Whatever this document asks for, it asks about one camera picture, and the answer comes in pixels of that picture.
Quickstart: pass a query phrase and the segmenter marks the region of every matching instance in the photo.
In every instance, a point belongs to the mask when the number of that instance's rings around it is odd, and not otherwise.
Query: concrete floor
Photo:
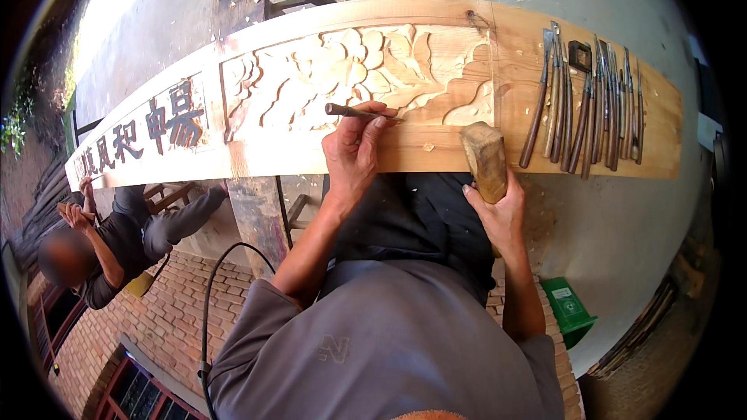
[[[707,175],[707,157],[696,140],[698,98],[689,33],[674,0],[494,1],[563,18],[628,46],[670,79],[683,97],[682,159],[676,180],[593,177],[581,182],[578,176],[529,175],[528,181],[545,192],[546,207],[557,219],[542,275],[566,276],[589,312],[599,317],[569,351],[574,373],[581,375],[649,302],[684,238],[699,179]],[[162,66],[204,42],[207,26],[200,23],[206,13],[210,0],[136,0],[84,72],[78,93],[80,123],[108,113]]]

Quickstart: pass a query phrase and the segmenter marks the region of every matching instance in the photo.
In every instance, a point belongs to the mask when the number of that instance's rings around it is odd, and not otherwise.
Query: brick floor
[[[63,343],[56,361],[60,375],[49,381],[76,418],[92,418],[122,354],[115,353],[120,334],[137,344],[145,355],[181,384],[202,396],[196,378],[200,358],[200,328],[205,281],[214,260],[173,252],[153,287],[137,299],[121,292],[103,310],[87,310]],[[150,270],[155,273],[157,267]],[[251,271],[224,263],[218,270],[210,297],[208,317],[209,359],[215,358],[244,304]],[[487,311],[503,323],[505,280],[490,292]],[[581,417],[578,386],[550,302],[537,284],[545,309],[547,334],[555,341],[556,370],[565,399],[565,418]]]

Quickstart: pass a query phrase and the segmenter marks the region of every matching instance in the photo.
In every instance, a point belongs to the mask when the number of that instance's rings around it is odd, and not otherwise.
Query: carved chinese character
[[[148,136],[155,140],[155,146],[158,148],[158,154],[163,156],[163,146],[161,145],[161,135],[166,135],[166,108],[156,107],[155,98],[150,100],[150,113],[146,114],[145,122],[148,125]]]
[[[114,139],[114,143],[112,143],[112,146],[114,146],[114,149],[117,150],[114,154],[114,158],[122,161],[122,164],[125,163],[125,150],[127,150],[127,152],[136,159],[139,159],[143,155],[142,149],[135,150],[133,147],[129,145],[131,142],[137,141],[134,120],[130,121],[129,124],[126,124],[124,126],[122,126],[121,124],[115,126],[114,129],[112,130],[112,133],[114,133],[114,135],[117,136]]]
[[[194,123],[194,117],[200,117],[205,111],[202,109],[191,110],[192,98],[190,96],[190,82],[185,80],[176,88],[169,90],[171,97],[171,112],[173,117],[166,123],[166,128],[171,128],[169,143],[182,147],[197,146],[202,136],[202,128]]]
[[[86,151],[81,156],[83,159],[83,166],[85,167],[86,176],[91,176],[98,173],[98,169],[93,165],[93,153],[91,153],[91,146],[86,148]]]
[[[98,150],[98,171],[104,173],[105,166],[108,166],[109,169],[113,169],[117,165],[117,161],[109,160],[109,152],[106,147],[106,135],[101,135],[101,138],[96,140],[96,148]]]

